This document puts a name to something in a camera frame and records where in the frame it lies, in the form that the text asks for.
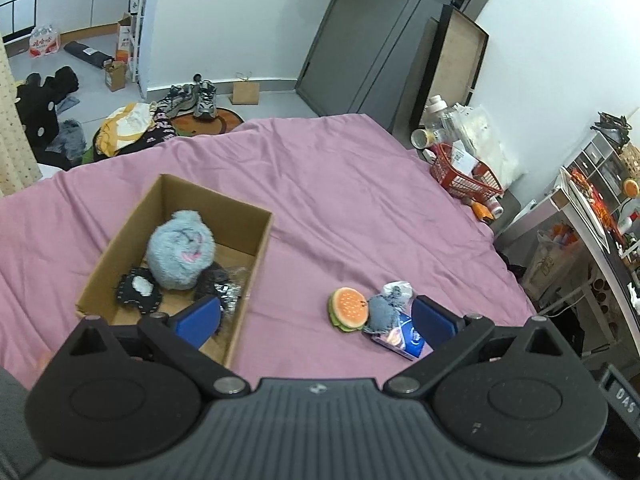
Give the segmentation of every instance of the gray door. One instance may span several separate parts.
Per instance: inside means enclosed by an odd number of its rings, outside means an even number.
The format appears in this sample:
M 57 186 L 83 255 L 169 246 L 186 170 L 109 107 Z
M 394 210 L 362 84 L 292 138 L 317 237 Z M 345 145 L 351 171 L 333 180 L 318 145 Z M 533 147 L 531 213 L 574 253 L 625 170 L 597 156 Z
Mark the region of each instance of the gray door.
M 389 128 L 425 25 L 450 1 L 334 0 L 298 93 L 320 115 L 367 113 Z

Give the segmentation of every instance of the blue snack package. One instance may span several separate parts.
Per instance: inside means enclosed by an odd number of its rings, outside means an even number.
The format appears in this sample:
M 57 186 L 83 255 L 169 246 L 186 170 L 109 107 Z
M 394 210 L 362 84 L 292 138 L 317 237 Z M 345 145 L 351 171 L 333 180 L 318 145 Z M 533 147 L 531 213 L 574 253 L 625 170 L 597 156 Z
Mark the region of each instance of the blue snack package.
M 414 322 L 407 314 L 400 313 L 400 325 L 382 335 L 375 335 L 372 341 L 389 348 L 411 361 L 418 360 L 424 347 L 424 339 L 414 329 Z

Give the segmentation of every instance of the blue gripper pad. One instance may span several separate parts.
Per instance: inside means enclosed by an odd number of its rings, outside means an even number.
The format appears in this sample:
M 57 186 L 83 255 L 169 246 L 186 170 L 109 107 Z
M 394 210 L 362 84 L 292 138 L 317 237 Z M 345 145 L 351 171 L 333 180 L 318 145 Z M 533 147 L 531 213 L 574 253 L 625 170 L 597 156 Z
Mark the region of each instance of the blue gripper pad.
M 208 295 L 172 316 L 168 325 L 177 336 L 200 348 L 218 329 L 221 318 L 220 299 Z
M 414 329 L 436 349 L 465 327 L 465 320 L 427 296 L 418 296 L 411 306 Z

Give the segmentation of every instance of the pair of sneakers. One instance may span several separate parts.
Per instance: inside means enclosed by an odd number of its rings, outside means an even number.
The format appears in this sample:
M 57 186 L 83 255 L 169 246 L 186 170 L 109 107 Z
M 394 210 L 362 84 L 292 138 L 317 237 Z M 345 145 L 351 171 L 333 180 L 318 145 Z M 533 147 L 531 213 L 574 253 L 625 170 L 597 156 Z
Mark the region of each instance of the pair of sneakers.
M 216 108 L 216 87 L 211 81 L 202 79 L 200 74 L 193 77 L 195 84 L 171 86 L 169 93 L 158 101 L 158 109 L 170 119 L 181 112 L 193 109 L 193 117 L 212 121 L 218 115 Z

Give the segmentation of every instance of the curtain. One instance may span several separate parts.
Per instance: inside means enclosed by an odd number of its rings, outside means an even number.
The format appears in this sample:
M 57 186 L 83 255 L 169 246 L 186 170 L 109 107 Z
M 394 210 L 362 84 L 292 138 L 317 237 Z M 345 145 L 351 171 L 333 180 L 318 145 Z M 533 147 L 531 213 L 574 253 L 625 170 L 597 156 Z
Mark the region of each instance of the curtain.
M 15 81 L 4 44 L 0 48 L 0 196 L 11 195 L 40 179 L 27 136 L 15 109 Z

